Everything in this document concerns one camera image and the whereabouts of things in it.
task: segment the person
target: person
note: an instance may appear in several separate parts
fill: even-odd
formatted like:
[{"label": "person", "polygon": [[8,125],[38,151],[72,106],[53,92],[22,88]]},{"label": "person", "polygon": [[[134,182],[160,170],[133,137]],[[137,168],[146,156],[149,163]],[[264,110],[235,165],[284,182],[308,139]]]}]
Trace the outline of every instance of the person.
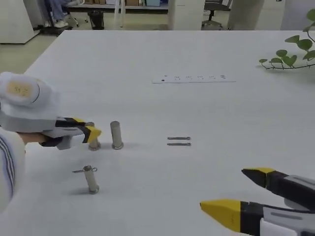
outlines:
[{"label": "person", "polygon": [[84,0],[48,0],[51,6],[53,18],[56,21],[54,26],[56,28],[63,28],[68,26],[64,20],[63,6],[75,6],[84,3]]},{"label": "person", "polygon": [[15,133],[0,127],[0,213],[6,209],[21,185],[25,145],[45,141],[45,136],[38,133]]}]

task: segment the power strip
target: power strip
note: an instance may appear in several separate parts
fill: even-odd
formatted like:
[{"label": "power strip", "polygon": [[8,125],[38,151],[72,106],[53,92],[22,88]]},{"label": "power strip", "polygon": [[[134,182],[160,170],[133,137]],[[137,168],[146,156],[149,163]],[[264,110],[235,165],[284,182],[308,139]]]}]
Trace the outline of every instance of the power strip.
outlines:
[{"label": "power strip", "polygon": [[153,84],[173,83],[226,83],[236,82],[225,75],[197,75],[197,76],[171,76],[164,75],[162,78],[152,79]]}]

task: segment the white cabinet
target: white cabinet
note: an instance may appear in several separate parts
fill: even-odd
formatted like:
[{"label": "white cabinet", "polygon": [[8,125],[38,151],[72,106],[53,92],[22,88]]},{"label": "white cabinet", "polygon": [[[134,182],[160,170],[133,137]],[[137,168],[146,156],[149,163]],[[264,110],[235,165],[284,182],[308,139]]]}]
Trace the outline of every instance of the white cabinet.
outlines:
[{"label": "white cabinet", "polygon": [[35,36],[22,0],[0,0],[0,43],[26,43]]},{"label": "white cabinet", "polygon": [[169,30],[200,30],[205,0],[169,0]]}]

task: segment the white sleeve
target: white sleeve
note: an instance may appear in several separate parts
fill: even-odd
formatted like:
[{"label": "white sleeve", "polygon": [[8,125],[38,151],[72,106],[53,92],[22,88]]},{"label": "white sleeve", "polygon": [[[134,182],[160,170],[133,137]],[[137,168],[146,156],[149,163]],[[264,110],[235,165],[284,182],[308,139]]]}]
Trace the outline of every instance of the white sleeve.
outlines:
[{"label": "white sleeve", "polygon": [[15,132],[0,127],[0,213],[3,212],[23,179],[25,145]]}]

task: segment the metal cylinder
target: metal cylinder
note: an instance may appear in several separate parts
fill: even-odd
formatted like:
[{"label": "metal cylinder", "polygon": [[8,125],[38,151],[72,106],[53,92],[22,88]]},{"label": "metal cylinder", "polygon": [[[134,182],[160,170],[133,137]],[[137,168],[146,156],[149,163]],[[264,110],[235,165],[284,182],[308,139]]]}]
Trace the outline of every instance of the metal cylinder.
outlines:
[{"label": "metal cylinder", "polygon": [[[95,124],[94,124],[93,122],[87,122],[87,123],[85,124],[85,126],[92,126],[92,127],[94,127]],[[99,149],[100,149],[100,142],[98,141],[97,138],[94,139],[93,141],[91,141],[91,142],[89,143],[89,150],[91,150],[91,151],[97,151],[97,150],[99,150]]]},{"label": "metal cylinder", "polygon": [[87,180],[89,186],[90,194],[96,194],[99,191],[99,186],[96,183],[95,176],[94,176],[94,169],[92,166],[85,166],[83,168],[85,179]]},{"label": "metal cylinder", "polygon": [[113,144],[112,148],[115,150],[120,150],[124,147],[122,141],[122,134],[120,131],[120,123],[118,121],[113,121],[110,123],[110,130],[112,132]]}]

